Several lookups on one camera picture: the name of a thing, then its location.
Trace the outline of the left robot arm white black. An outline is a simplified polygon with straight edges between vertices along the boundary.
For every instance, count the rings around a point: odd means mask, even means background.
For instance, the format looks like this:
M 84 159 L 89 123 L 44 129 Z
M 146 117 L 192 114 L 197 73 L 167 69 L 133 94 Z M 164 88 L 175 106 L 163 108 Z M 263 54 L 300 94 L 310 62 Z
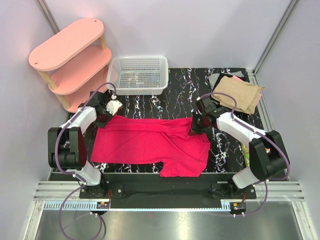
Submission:
M 90 92 L 87 105 L 80 104 L 66 123 L 50 128 L 47 133 L 49 166 L 76 178 L 83 186 L 80 190 L 83 199 L 104 198 L 108 194 L 106 178 L 88 160 L 83 134 L 91 124 L 104 127 L 113 117 L 109 112 L 112 97 L 107 92 Z

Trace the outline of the red t shirt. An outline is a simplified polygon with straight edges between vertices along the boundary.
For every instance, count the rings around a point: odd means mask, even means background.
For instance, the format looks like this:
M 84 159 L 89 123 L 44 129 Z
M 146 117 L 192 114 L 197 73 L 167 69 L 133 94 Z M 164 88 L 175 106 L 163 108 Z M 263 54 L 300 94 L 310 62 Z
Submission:
M 161 177 L 199 177 L 211 143 L 189 135 L 191 118 L 130 119 L 116 115 L 95 137 L 90 160 L 101 164 L 163 163 Z

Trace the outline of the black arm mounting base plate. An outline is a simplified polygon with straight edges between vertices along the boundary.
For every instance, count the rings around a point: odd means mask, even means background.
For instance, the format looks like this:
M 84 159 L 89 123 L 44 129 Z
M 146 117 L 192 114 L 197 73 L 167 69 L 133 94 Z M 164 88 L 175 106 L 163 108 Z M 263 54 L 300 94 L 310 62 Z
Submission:
M 161 177 L 157 173 L 105 173 L 102 183 L 80 191 L 81 199 L 112 199 L 143 196 L 187 195 L 212 199 L 254 200 L 257 195 L 249 185 L 237 188 L 232 173 L 202 173 L 199 177 Z

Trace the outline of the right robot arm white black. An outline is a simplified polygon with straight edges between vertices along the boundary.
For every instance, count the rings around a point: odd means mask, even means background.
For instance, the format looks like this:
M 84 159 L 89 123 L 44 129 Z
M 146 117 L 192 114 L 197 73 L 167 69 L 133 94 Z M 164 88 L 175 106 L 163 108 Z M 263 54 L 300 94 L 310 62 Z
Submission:
M 192 113 L 190 135 L 209 134 L 213 129 L 223 131 L 249 150 L 249 166 L 229 178 L 214 195 L 240 199 L 255 183 L 270 180 L 282 171 L 288 171 L 290 161 L 279 132 L 265 131 L 236 117 L 226 107 L 216 107 L 209 96 L 196 100 L 197 109 Z

